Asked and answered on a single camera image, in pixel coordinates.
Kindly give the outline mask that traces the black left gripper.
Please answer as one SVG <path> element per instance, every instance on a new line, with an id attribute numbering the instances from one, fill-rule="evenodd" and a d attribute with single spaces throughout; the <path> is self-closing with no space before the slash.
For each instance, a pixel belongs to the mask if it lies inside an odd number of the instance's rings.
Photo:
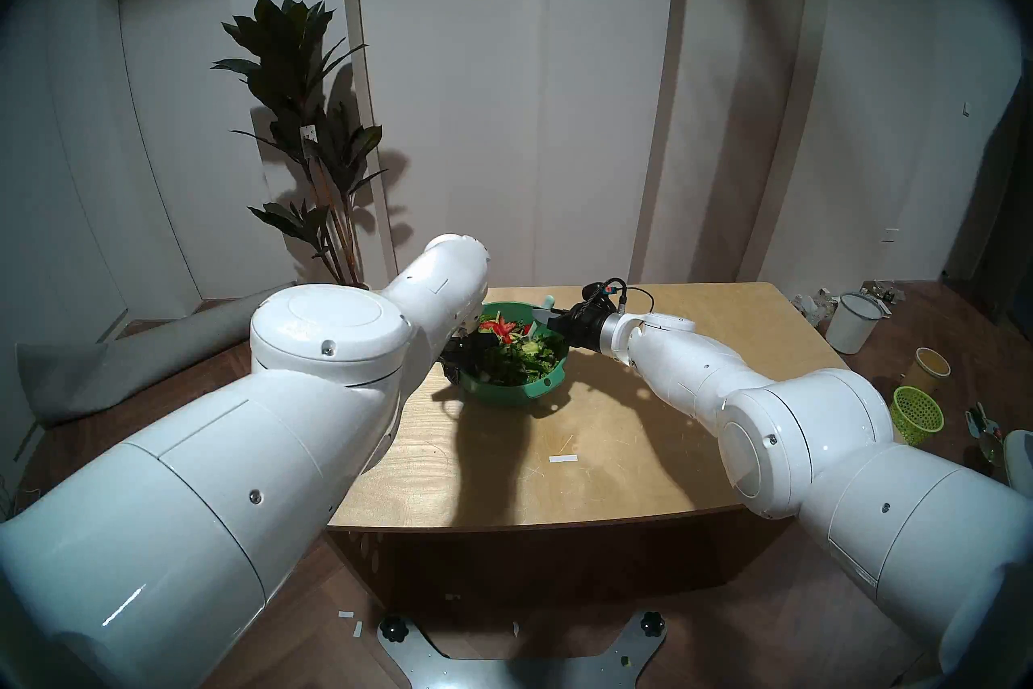
<path id="1" fill-rule="evenodd" d="M 474 375 L 481 354 L 491 348 L 490 333 L 453 335 L 440 353 L 443 375 L 449 383 L 460 383 L 461 373 Z"/>

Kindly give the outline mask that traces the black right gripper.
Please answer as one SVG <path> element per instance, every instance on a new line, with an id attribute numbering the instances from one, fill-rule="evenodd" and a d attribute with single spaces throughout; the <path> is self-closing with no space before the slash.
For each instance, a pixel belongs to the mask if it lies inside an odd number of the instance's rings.
<path id="1" fill-rule="evenodd" d="M 596 281 L 583 285 L 581 301 L 570 308 L 550 307 L 535 314 L 536 328 L 564 335 L 572 348 L 613 354 L 618 322 L 626 313 L 625 280 Z"/>

